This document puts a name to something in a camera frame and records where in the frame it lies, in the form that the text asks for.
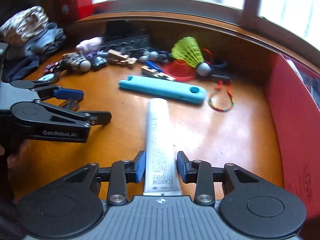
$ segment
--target blue silicone remote cover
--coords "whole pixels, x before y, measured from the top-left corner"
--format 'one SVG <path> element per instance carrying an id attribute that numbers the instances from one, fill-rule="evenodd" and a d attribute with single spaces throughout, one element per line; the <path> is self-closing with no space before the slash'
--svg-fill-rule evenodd
<path id="1" fill-rule="evenodd" d="M 119 87 L 195 104 L 202 104 L 206 96 L 202 87 L 142 76 L 128 76 L 127 80 L 119 81 Z"/>

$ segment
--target tube of cream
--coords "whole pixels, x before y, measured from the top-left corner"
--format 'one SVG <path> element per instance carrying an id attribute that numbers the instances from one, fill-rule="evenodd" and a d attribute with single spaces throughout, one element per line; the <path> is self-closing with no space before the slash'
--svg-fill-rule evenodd
<path id="1" fill-rule="evenodd" d="M 143 195 L 182 195 L 176 168 L 176 153 L 171 142 L 171 123 L 166 100 L 150 100 L 147 122 Z"/>

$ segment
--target shuttlecock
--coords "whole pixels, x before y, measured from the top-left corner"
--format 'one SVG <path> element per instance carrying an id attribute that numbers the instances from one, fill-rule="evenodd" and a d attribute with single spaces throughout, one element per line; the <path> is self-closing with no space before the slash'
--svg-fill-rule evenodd
<path id="1" fill-rule="evenodd" d="M 182 59 L 196 69 L 200 76 L 209 75 L 211 68 L 204 62 L 199 45 L 195 38 L 186 37 L 179 40 L 172 48 L 172 57 Z"/>

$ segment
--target wooden table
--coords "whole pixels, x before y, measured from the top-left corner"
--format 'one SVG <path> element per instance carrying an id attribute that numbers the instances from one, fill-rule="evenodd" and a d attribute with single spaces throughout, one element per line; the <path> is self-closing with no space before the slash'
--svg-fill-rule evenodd
<path id="1" fill-rule="evenodd" d="M 47 59 L 27 79 L 37 80 L 47 64 L 59 61 L 66 52 L 72 50 L 65 49 Z M 112 121 L 105 127 L 92 127 L 86 144 L 31 141 L 21 164 L 10 172 L 18 199 L 89 162 L 111 166 L 121 159 L 132 160 L 139 150 L 145 149 L 147 105 L 154 96 L 120 90 L 118 82 L 127 75 L 140 75 L 140 66 L 130 70 L 109 65 L 97 72 L 61 75 L 58 85 L 84 91 L 82 110 L 110 111 Z M 190 84 L 202 86 L 208 93 L 216 85 L 198 80 Z M 175 150 L 184 151 L 190 160 L 201 159 L 216 167 L 232 162 L 283 186 L 277 135 L 263 89 L 236 79 L 232 90 L 236 103 L 226 113 L 211 109 L 207 99 L 202 106 L 168 99 Z M 216 99 L 220 106 L 227 106 L 226 93 L 220 93 Z M 62 101 L 48 102 L 58 105 Z M 108 183 L 103 183 L 101 198 L 106 198 L 107 189 Z M 182 184 L 182 189 L 183 194 L 193 197 L 195 184 Z M 215 189 L 216 198 L 222 198 L 218 183 Z M 129 197 L 142 192 L 142 184 L 128 184 Z"/>

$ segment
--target bolt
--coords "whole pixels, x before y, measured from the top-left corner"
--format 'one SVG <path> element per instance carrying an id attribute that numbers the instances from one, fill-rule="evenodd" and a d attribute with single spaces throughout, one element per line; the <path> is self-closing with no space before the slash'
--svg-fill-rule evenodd
<path id="1" fill-rule="evenodd" d="M 212 197 L 207 194 L 201 194 L 197 197 L 197 200 L 202 203 L 209 203 L 212 201 Z"/>
<path id="2" fill-rule="evenodd" d="M 125 200 L 125 197 L 122 196 L 122 195 L 119 195 L 119 194 L 115 194 L 115 195 L 112 195 L 110 197 L 110 201 L 114 202 L 114 203 L 121 203 Z"/>

